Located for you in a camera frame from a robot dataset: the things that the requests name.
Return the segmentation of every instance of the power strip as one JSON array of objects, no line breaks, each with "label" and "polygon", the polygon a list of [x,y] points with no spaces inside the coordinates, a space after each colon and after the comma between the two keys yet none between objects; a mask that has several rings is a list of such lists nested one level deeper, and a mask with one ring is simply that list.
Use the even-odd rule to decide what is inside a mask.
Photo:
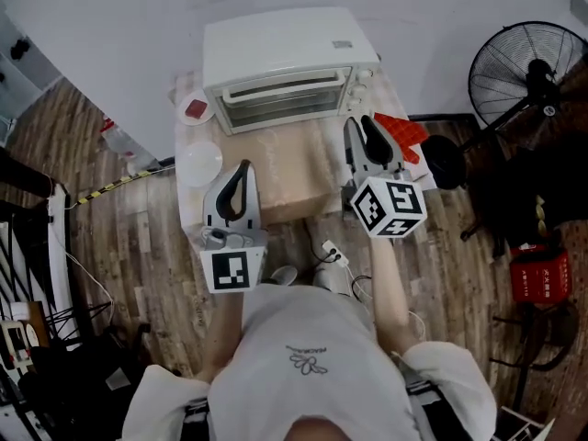
[{"label": "power strip", "polygon": [[338,264],[341,268],[349,266],[349,260],[347,259],[347,257],[330,240],[327,240],[325,243],[322,244],[322,249],[327,254],[329,254],[329,256],[332,256],[333,260],[335,260],[334,262]]}]

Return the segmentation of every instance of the white t-shirt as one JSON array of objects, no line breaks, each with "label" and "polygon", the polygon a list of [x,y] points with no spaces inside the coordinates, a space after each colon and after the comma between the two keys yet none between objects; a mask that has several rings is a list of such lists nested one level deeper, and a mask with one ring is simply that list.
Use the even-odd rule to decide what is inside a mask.
[{"label": "white t-shirt", "polygon": [[[439,385],[474,441],[491,438],[495,402],[468,351],[422,343],[402,359]],[[207,395],[218,441],[282,441],[303,416],[326,418],[352,440],[421,439],[404,379],[377,345],[367,311],[322,288],[260,284],[246,295],[231,364],[211,386],[148,368],[123,437],[176,441],[183,407]]]}]

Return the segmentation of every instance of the white shoe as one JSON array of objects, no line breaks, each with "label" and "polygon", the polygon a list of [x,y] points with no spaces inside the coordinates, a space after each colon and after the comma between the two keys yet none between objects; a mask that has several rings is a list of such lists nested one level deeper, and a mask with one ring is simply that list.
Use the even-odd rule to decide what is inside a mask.
[{"label": "white shoe", "polygon": [[271,278],[274,279],[279,286],[289,286],[298,276],[298,269],[292,265],[282,266],[272,273]]},{"label": "white shoe", "polygon": [[317,288],[328,289],[335,294],[349,295],[349,285],[347,284],[347,275],[339,269],[329,269],[326,266],[317,268],[314,273],[312,285]]}]

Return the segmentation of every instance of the black cable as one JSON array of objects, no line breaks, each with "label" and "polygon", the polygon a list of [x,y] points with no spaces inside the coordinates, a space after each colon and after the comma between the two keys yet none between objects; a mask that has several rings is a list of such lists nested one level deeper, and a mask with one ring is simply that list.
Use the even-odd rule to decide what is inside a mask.
[{"label": "black cable", "polygon": [[327,256],[325,256],[324,258],[320,258],[316,253],[314,253],[314,248],[312,247],[312,236],[311,236],[311,231],[309,231],[309,226],[306,223],[306,220],[302,220],[302,227],[304,228],[304,231],[306,232],[307,236],[309,237],[309,244],[311,246],[311,252],[312,255],[319,260],[319,263],[317,263],[314,267],[322,264],[322,263],[334,263],[335,261],[337,261],[339,258],[341,258],[341,256],[337,257],[335,256],[332,260],[327,260],[326,258],[328,258],[329,256],[331,256],[332,254],[335,254],[336,251],[332,250]]},{"label": "black cable", "polygon": [[351,292],[353,292],[354,297],[359,300],[361,302],[361,299],[357,296],[356,294],[356,289],[354,288],[354,285],[358,282],[361,281],[362,279],[371,279],[371,276],[368,275],[359,275],[358,277],[356,277],[353,281],[351,281]]}]

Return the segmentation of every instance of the red object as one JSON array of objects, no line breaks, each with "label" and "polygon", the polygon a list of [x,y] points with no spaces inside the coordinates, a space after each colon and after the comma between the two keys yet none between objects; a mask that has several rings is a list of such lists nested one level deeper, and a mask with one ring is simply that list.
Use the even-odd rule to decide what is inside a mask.
[{"label": "red object", "polygon": [[191,118],[200,119],[200,117],[204,114],[207,106],[208,104],[204,101],[193,99],[187,106],[185,114]]},{"label": "red object", "polygon": [[109,130],[110,128],[114,127],[114,121],[111,118],[104,119],[104,128],[100,130],[100,132],[104,132],[105,130]]},{"label": "red object", "polygon": [[516,302],[555,304],[571,292],[568,252],[560,250],[519,255],[511,262],[511,284]]},{"label": "red object", "polygon": [[379,122],[394,140],[400,145],[404,162],[418,164],[420,157],[413,149],[412,145],[426,141],[429,134],[426,133],[423,126],[406,119],[393,118],[385,114],[376,113],[374,119]]}]

